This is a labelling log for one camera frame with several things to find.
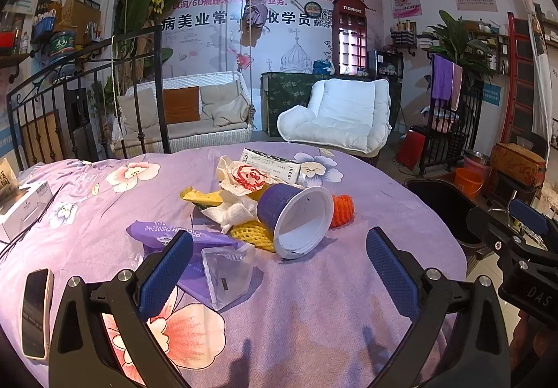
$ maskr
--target blue gripper pad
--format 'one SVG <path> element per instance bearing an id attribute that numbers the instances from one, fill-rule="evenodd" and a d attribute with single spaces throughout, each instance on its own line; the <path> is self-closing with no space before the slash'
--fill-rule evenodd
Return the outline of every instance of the blue gripper pad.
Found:
<path id="1" fill-rule="evenodd" d="M 182 234 L 178 240 L 171 241 L 172 246 L 169 243 L 170 247 L 165 249 L 162 259 L 141 288 L 138 311 L 144 322 L 161 312 L 194 253 L 192 235 L 179 232 Z"/>
<path id="2" fill-rule="evenodd" d="M 420 314 L 419 289 L 403 265 L 374 229 L 366 238 L 366 253 L 379 274 L 397 311 L 411 321 Z"/>
<path id="3" fill-rule="evenodd" d="M 549 231 L 549 225 L 546 222 L 546 218 L 519 199 L 511 201 L 510 215 L 521 221 L 525 226 L 539 236 L 545 236 Z"/>

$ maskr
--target black trash can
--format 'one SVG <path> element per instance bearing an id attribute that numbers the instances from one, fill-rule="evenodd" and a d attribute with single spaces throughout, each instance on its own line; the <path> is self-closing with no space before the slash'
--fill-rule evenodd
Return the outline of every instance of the black trash can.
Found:
<path id="1" fill-rule="evenodd" d="M 492 250 L 467 229 L 467 213 L 475 204 L 453 184 L 438 179 L 409 179 L 405 182 L 428 207 L 436 212 L 467 257 L 467 275 Z"/>

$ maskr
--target metal screw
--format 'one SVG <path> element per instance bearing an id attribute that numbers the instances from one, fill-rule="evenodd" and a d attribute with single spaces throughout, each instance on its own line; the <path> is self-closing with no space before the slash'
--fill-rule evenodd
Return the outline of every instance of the metal screw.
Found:
<path id="1" fill-rule="evenodd" d="M 492 285 L 492 281 L 490 281 L 490 278 L 484 275 L 479 277 L 479 282 L 481 283 L 481 285 L 485 286 L 486 288 L 489 288 L 490 285 Z"/>
<path id="2" fill-rule="evenodd" d="M 442 274 L 440 274 L 440 272 L 437 271 L 436 268 L 429 268 L 428 270 L 426 270 L 426 276 L 432 281 L 437 281 L 442 277 Z"/>
<path id="3" fill-rule="evenodd" d="M 78 284 L 79 284 L 79 276 L 72 276 L 70 279 L 68 279 L 69 287 L 74 288 Z"/>
<path id="4" fill-rule="evenodd" d="M 132 277 L 133 273 L 131 270 L 122 270 L 118 274 L 118 281 L 128 281 Z"/>

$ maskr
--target brown leather box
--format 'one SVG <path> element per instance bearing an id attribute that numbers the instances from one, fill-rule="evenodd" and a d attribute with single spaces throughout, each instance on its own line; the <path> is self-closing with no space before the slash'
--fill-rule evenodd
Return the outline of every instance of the brown leather box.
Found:
<path id="1" fill-rule="evenodd" d="M 545 181 L 546 161 L 517 144 L 497 143 L 492 147 L 490 165 L 525 188 L 537 188 Z"/>

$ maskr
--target purple tablecloth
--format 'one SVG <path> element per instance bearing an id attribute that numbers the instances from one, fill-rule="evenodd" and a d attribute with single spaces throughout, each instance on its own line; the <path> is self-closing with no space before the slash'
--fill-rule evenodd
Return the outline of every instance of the purple tablecloth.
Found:
<path id="1" fill-rule="evenodd" d="M 239 159 L 250 147 L 303 162 L 311 184 L 353 198 L 355 218 L 330 230 L 309 255 L 281 261 L 257 250 L 249 293 L 215 313 L 175 291 L 150 329 L 193 387 L 363 387 L 387 362 L 409 327 L 398 314 L 365 251 L 373 226 L 423 267 L 464 279 L 466 261 L 438 216 L 381 171 L 339 152 L 307 145 L 251 143 L 147 154 L 133 160 L 85 165 L 66 160 L 38 169 L 32 180 L 62 186 L 51 210 L 0 261 L 0 325 L 37 379 L 48 386 L 46 365 L 21 355 L 20 317 L 27 273 L 49 267 L 55 275 L 51 330 L 66 281 L 105 281 L 137 268 L 142 245 L 126 227 L 162 221 L 190 227 L 193 207 L 179 198 L 186 186 L 214 191 L 221 155 Z M 108 333 L 125 373 L 138 379 L 125 345 L 107 318 Z M 438 340 L 444 348 L 445 340 Z M 439 360 L 436 346 L 423 371 Z"/>

